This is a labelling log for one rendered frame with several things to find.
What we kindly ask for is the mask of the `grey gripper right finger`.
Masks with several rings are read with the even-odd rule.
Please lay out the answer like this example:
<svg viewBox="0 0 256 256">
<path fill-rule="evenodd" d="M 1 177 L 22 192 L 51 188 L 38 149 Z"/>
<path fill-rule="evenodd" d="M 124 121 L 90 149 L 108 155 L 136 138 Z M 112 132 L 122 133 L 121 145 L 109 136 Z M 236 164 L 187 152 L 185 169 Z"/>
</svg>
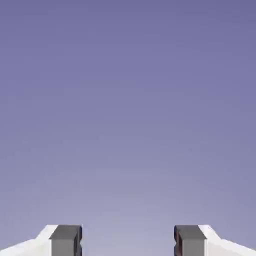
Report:
<svg viewBox="0 0 256 256">
<path fill-rule="evenodd" d="M 208 224 L 175 225 L 173 256 L 256 256 L 256 249 L 222 239 Z"/>
</svg>

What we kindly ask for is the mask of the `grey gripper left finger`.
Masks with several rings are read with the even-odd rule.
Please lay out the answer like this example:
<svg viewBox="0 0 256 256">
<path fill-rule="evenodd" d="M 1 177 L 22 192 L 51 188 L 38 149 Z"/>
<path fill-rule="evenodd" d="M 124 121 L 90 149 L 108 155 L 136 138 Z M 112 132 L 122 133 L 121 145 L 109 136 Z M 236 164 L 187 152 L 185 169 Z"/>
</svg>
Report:
<svg viewBox="0 0 256 256">
<path fill-rule="evenodd" d="M 32 239 L 0 250 L 0 256 L 83 256 L 83 227 L 48 224 Z"/>
</svg>

